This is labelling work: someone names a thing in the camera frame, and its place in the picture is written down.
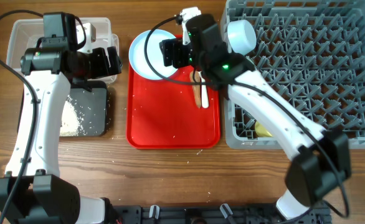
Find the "light blue plate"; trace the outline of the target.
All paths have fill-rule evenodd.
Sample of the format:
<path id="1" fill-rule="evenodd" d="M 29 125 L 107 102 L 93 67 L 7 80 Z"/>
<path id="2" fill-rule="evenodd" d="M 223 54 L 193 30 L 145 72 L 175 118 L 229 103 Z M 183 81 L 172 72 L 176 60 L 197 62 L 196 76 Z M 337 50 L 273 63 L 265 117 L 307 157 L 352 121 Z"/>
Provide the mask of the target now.
<path id="1" fill-rule="evenodd" d="M 161 77 L 157 76 L 152 69 L 150 69 L 145 59 L 144 45 L 149 32 L 150 30 L 141 33 L 132 41 L 129 49 L 129 61 L 131 67 L 139 76 L 148 80 L 161 80 Z M 174 38 L 175 36 L 172 33 L 157 29 L 151 34 L 148 41 L 147 54 L 149 62 L 158 73 L 167 78 L 174 75 L 177 69 L 173 66 L 164 66 L 163 55 L 159 44 L 162 40 Z"/>

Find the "white plastic spoon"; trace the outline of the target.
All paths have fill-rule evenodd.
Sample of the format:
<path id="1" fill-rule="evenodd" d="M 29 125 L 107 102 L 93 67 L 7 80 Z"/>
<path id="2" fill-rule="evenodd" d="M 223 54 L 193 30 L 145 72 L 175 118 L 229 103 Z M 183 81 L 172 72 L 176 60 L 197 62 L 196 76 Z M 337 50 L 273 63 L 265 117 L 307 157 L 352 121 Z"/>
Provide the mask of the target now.
<path id="1" fill-rule="evenodd" d="M 205 85 L 205 79 L 203 78 L 201 72 L 199 72 L 199 77 L 201 79 L 201 105 L 203 108 L 208 108 L 209 107 L 209 99 L 208 99 L 208 94 L 207 94 L 207 87 Z"/>

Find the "light blue bowl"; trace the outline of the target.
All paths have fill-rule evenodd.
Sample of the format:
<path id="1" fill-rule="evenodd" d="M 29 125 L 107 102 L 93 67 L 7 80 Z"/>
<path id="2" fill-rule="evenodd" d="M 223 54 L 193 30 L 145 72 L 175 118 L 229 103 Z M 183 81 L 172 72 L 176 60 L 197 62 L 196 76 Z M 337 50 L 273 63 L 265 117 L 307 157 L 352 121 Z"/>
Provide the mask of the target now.
<path id="1" fill-rule="evenodd" d="M 242 55 L 253 51 L 257 44 L 255 30 L 246 20 L 230 22 L 227 26 L 227 36 L 232 50 Z"/>

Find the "yellow plastic cup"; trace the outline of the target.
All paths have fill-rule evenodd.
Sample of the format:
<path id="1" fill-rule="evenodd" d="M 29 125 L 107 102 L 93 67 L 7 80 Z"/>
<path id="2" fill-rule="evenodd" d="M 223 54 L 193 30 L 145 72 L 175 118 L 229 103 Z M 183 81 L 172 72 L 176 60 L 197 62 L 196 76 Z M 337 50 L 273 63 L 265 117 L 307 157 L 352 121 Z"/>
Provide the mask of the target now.
<path id="1" fill-rule="evenodd" d="M 255 122 L 255 132 L 256 135 L 260 138 L 270 138 L 272 134 L 267 131 L 267 129 L 261 125 L 258 121 Z"/>

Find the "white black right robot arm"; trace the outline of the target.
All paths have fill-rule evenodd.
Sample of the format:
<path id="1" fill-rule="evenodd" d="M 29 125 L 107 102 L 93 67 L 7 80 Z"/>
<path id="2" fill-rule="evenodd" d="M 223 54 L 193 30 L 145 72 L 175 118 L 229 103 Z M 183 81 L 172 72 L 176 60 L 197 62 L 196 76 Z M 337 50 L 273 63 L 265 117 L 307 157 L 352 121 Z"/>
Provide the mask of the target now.
<path id="1" fill-rule="evenodd" d="M 256 46 L 249 21 L 229 23 L 228 39 L 223 40 L 213 16 L 196 8 L 173 19 L 183 29 L 178 44 L 184 49 L 184 63 L 201 73 L 205 85 L 226 89 L 228 99 L 262 124 L 290 160 L 287 190 L 276 203 L 285 223 L 297 222 L 332 190 L 344 187 L 351 176 L 347 135 L 313 122 L 265 81 L 247 58 Z"/>

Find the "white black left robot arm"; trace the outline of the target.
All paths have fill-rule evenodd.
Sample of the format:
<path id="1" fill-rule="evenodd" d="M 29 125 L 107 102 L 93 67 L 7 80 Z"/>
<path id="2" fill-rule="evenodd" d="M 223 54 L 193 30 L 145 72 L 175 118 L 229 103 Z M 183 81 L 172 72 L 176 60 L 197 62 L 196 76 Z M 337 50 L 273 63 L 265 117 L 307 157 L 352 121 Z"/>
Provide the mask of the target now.
<path id="1" fill-rule="evenodd" d="M 15 148 L 0 178 L 0 222 L 121 223 L 109 199 L 83 197 L 60 178 L 58 147 L 70 89 L 89 91 L 90 79 L 119 74 L 122 62 L 114 47 L 83 51 L 77 16 L 50 12 L 42 18 L 44 35 L 25 51 L 16 74 L 23 103 Z"/>

